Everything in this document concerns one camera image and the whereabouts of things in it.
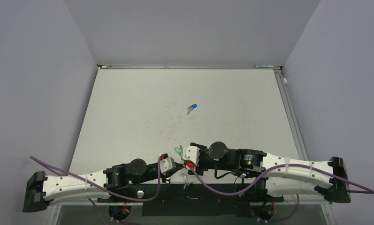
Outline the green tagged key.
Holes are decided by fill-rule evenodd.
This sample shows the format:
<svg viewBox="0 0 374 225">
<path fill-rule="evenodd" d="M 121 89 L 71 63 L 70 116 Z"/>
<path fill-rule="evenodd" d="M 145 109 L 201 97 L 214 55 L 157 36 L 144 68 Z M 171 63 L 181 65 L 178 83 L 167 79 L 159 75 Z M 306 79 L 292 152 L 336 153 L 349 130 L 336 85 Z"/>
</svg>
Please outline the green tagged key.
<svg viewBox="0 0 374 225">
<path fill-rule="evenodd" d="M 175 147 L 174 151 L 180 156 L 182 154 L 182 150 L 179 147 Z"/>
</svg>

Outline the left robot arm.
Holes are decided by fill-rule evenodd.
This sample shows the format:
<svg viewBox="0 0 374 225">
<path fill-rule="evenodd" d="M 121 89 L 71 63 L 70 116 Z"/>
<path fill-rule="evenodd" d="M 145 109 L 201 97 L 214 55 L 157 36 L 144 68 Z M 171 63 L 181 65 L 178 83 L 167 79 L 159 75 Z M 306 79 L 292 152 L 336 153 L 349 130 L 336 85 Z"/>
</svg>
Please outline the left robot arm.
<svg viewBox="0 0 374 225">
<path fill-rule="evenodd" d="M 63 176 L 35 172 L 26 183 L 24 213 L 46 210 L 48 206 L 80 199 L 109 199 L 117 202 L 148 202 L 156 199 L 161 183 L 183 168 L 166 154 L 146 164 L 142 159 L 97 172 Z"/>
</svg>

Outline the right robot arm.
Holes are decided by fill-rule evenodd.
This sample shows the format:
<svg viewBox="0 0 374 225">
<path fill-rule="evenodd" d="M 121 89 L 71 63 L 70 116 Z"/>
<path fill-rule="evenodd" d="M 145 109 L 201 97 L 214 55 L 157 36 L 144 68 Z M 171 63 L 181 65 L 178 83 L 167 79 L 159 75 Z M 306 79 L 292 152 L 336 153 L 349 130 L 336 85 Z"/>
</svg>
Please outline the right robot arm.
<svg viewBox="0 0 374 225">
<path fill-rule="evenodd" d="M 246 179 L 258 179 L 243 188 L 260 201 L 283 195 L 319 195 L 333 203 L 350 203 L 348 173 L 341 157 L 327 161 L 304 161 L 265 151 L 230 149 L 223 142 L 209 147 L 191 143 L 181 148 L 186 167 L 202 176 L 205 171 L 228 171 Z"/>
</svg>

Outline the blue tagged key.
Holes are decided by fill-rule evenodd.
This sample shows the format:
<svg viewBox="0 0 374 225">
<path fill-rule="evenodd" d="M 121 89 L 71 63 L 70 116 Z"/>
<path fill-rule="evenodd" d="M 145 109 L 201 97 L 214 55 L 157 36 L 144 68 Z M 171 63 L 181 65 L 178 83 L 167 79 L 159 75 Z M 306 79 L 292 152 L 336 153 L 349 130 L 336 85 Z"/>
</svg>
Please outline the blue tagged key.
<svg viewBox="0 0 374 225">
<path fill-rule="evenodd" d="M 189 115 L 195 108 L 197 107 L 197 104 L 192 104 L 187 107 L 187 115 Z"/>
</svg>

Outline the metal key ring plate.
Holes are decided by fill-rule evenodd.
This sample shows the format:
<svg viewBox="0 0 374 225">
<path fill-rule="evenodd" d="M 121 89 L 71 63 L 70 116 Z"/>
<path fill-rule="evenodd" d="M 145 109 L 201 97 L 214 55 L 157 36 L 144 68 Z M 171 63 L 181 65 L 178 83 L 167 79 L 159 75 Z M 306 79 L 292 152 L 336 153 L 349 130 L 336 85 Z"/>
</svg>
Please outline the metal key ring plate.
<svg viewBox="0 0 374 225">
<path fill-rule="evenodd" d="M 193 182 L 190 182 L 189 180 L 188 180 L 188 178 L 189 178 L 189 175 L 188 175 L 188 168 L 186 167 L 186 163 L 185 163 L 185 159 L 184 159 L 184 157 L 183 157 L 183 152 L 184 152 L 184 147 L 182 146 L 182 145 L 180 145 L 180 151 L 181 151 L 181 153 L 180 153 L 180 158 L 181 158 L 181 162 L 182 162 L 182 164 L 183 164 L 183 173 L 184 173 L 184 175 L 183 175 L 183 181 L 184 181 L 184 185 L 183 185 L 183 188 L 182 188 L 182 190 L 183 191 L 185 191 L 186 190 L 186 188 L 189 186 L 189 185 L 191 185 Z"/>
</svg>

